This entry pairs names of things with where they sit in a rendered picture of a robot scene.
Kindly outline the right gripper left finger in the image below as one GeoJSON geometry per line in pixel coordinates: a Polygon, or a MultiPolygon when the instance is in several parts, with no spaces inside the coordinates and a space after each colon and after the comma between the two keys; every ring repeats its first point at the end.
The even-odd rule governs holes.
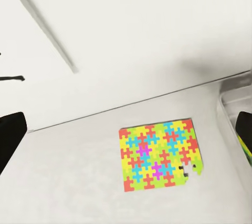
{"type": "Polygon", "coordinates": [[[26,134],[27,124],[22,111],[0,117],[0,174],[26,134]]]}

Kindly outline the board game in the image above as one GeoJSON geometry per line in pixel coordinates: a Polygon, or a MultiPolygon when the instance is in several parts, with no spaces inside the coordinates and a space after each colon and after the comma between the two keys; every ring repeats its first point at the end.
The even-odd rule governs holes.
{"type": "Polygon", "coordinates": [[[240,138],[240,136],[238,136],[237,138],[238,138],[238,140],[239,140],[239,142],[240,142],[240,144],[241,144],[241,146],[242,146],[242,148],[244,150],[244,153],[245,153],[245,155],[247,157],[248,162],[252,166],[252,154],[251,154],[251,152],[249,151],[249,149],[247,148],[247,146],[245,145],[243,140],[240,138]]]}

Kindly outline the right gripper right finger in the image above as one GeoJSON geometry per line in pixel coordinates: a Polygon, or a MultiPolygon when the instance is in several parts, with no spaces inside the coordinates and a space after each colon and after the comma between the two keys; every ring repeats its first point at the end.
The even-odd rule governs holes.
{"type": "Polygon", "coordinates": [[[252,154],[252,114],[239,112],[235,130],[252,154]]]}

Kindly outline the jigsaw puzzle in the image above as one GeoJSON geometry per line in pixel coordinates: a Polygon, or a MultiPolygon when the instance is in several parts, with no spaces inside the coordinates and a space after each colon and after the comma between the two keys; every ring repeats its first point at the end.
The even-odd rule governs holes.
{"type": "Polygon", "coordinates": [[[124,192],[185,185],[184,161],[204,170],[191,119],[119,130],[124,192]]]}

